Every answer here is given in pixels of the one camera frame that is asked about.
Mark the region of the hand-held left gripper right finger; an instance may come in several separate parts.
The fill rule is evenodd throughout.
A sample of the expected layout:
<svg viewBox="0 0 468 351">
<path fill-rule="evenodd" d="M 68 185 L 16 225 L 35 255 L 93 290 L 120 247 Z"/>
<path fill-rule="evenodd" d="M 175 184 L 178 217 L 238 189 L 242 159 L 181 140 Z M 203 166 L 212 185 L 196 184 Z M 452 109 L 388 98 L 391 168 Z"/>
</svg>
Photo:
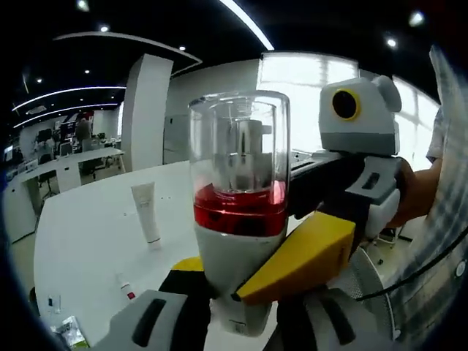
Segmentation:
<svg viewBox="0 0 468 351">
<path fill-rule="evenodd" d="M 281 300 L 277 350 L 402 350 L 381 334 L 375 316 L 340 289 Z"/>
</svg>

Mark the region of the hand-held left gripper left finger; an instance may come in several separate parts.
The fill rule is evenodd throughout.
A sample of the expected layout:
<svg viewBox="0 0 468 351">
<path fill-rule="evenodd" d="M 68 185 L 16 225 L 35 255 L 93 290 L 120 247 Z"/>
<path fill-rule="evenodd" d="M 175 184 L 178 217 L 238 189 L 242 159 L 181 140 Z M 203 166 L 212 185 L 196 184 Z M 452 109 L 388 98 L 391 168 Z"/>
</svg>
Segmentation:
<svg viewBox="0 0 468 351">
<path fill-rule="evenodd" d="M 158 290 L 146 290 L 115 314 L 92 350 L 203 350 L 212 297 L 201 258 L 183 259 Z"/>
</svg>

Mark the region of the person's right hand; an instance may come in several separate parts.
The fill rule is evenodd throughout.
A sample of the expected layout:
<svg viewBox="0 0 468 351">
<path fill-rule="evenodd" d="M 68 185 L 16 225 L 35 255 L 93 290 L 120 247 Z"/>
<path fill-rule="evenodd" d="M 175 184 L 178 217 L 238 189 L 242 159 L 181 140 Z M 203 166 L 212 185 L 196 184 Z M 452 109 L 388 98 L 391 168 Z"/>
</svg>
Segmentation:
<svg viewBox="0 0 468 351">
<path fill-rule="evenodd" d="M 401 199 L 395 216 L 387 223 L 386 227 L 397 228 L 414 219 L 417 214 L 417 196 L 419 180 L 417 173 L 411 168 L 408 161 L 399 157 L 401 169 L 399 173 L 401 188 Z"/>
</svg>

